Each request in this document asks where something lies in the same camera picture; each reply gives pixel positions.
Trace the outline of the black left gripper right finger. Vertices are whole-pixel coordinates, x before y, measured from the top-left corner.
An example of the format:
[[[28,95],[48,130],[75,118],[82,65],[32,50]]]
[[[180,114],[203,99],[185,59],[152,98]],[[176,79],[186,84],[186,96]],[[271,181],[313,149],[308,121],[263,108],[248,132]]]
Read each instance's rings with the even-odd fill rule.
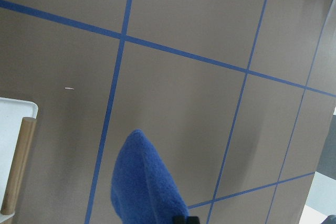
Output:
[[[186,224],[199,224],[198,216],[188,216],[186,218]]]

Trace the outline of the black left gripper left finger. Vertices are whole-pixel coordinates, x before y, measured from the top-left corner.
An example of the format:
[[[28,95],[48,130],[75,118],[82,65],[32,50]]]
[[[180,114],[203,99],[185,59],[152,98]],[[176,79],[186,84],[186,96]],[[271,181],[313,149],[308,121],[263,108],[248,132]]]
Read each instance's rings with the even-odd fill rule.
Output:
[[[184,216],[174,216],[173,224],[186,224],[186,219]]]

